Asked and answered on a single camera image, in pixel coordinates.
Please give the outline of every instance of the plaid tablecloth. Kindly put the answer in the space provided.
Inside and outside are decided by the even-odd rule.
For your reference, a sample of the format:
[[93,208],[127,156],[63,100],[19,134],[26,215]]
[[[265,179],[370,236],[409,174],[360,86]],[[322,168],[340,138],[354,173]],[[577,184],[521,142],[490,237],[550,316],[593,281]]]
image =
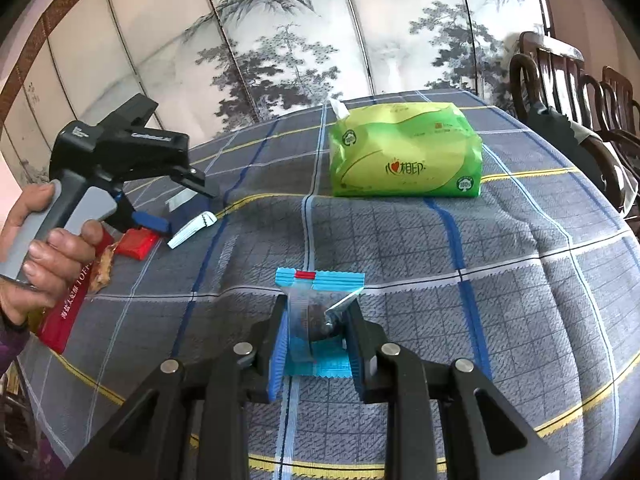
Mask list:
[[[481,196],[332,198],[327,106],[198,146],[192,161],[228,205],[220,220],[173,251],[118,259],[64,356],[35,339],[20,356],[64,461],[163,359],[213,356],[265,319],[282,266],[365,272],[364,316],[391,340],[437,362],[473,359],[576,478],[601,477],[640,416],[638,242],[564,156],[469,92],[348,107],[403,100],[465,113],[484,141]],[[127,189],[155,214],[178,191],[167,178]],[[252,478],[383,476],[386,406],[361,405],[351,380],[286,378],[282,400],[247,413]],[[444,477],[439,428],[436,441]]]

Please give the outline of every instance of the red long wrapper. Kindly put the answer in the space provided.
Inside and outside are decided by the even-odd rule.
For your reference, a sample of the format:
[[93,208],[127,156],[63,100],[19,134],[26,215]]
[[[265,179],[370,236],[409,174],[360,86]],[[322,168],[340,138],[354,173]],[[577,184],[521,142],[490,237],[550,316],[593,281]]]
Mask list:
[[65,351],[66,342],[89,289],[92,266],[98,265],[102,252],[112,243],[113,237],[102,228],[102,241],[95,248],[94,263],[82,268],[66,298],[57,302],[56,306],[45,314],[38,330],[38,338],[54,352],[62,354]]

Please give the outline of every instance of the green tissue package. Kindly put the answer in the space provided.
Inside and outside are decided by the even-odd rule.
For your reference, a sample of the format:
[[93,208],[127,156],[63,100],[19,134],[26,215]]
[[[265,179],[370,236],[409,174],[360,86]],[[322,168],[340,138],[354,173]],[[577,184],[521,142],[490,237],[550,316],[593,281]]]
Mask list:
[[335,196],[480,195],[482,140],[454,104],[330,101]]

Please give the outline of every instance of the black wristband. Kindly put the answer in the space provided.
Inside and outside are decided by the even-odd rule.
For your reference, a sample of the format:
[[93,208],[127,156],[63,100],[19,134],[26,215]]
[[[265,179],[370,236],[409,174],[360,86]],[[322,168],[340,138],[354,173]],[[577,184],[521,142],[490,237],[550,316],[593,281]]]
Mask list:
[[16,325],[13,321],[11,321],[7,315],[4,313],[4,310],[2,309],[2,307],[0,307],[0,316],[2,316],[2,322],[4,323],[4,327],[7,330],[11,330],[12,332],[24,332],[25,330],[27,330],[29,328],[29,322],[28,320],[25,320],[24,323],[22,323],[21,325]]

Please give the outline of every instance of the gray handle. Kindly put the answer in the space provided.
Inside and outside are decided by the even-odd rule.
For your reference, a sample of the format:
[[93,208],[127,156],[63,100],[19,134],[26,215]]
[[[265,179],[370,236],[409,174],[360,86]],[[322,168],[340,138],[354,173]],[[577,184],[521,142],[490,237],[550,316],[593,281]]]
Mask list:
[[113,214],[117,203],[113,197],[99,187],[84,189],[76,179],[65,179],[67,186],[52,180],[55,192],[51,204],[44,211],[30,213],[9,248],[6,260],[0,262],[0,276],[29,285],[22,271],[22,264],[29,253],[32,240],[46,240],[49,232],[63,227],[71,234],[79,235],[87,220],[103,220]]

